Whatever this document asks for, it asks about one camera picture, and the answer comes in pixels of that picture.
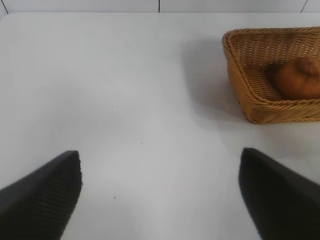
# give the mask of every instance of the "white tile wall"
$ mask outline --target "white tile wall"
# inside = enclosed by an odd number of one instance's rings
[[[12,12],[158,12],[158,0],[3,0]]]
[[[320,0],[308,0],[304,9],[304,13],[320,13]]]
[[[0,1],[0,21],[6,14],[7,14],[6,10],[5,10],[4,6],[2,5],[2,3]]]
[[[300,12],[305,2],[306,0],[161,0],[160,12]]]

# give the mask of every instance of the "basket rim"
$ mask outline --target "basket rim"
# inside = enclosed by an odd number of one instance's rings
[[[286,105],[287,107],[299,107],[301,108],[303,106],[313,105],[313,104],[320,104],[320,98],[315,99],[303,99],[303,100],[279,100],[279,101],[270,101],[268,99],[265,99],[259,95],[257,95],[252,87],[249,85],[249,82],[247,80],[247,77],[244,73],[243,67],[240,64],[240,61],[237,57],[235,47],[232,42],[232,38],[239,35],[244,34],[283,34],[283,33],[292,33],[292,35],[296,34],[317,34],[320,35],[320,26],[309,26],[309,27],[286,27],[286,28],[241,28],[241,29],[234,29],[231,31],[226,32],[223,35],[222,42],[223,42],[223,48],[225,51],[228,51],[231,55],[231,58],[227,57],[228,61],[233,61],[238,68],[239,73],[241,74],[241,78],[244,81],[244,86],[248,89],[251,97],[253,97],[257,102],[255,104],[258,104],[260,106],[283,106]]]

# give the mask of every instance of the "woven basket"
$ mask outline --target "woven basket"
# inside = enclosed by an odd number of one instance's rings
[[[266,69],[303,56],[319,58],[320,27],[239,29],[222,39],[229,79],[252,123],[320,121],[320,99],[287,100]]]

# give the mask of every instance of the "white table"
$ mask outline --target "white table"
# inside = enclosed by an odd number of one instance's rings
[[[320,124],[248,123],[222,35],[303,13],[14,13],[0,23],[0,187],[79,150],[63,240],[258,240],[243,147],[320,182]]]

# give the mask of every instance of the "bread roll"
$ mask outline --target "bread roll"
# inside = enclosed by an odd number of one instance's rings
[[[320,98],[320,60],[310,56],[285,63],[275,74],[274,83],[289,100]]]

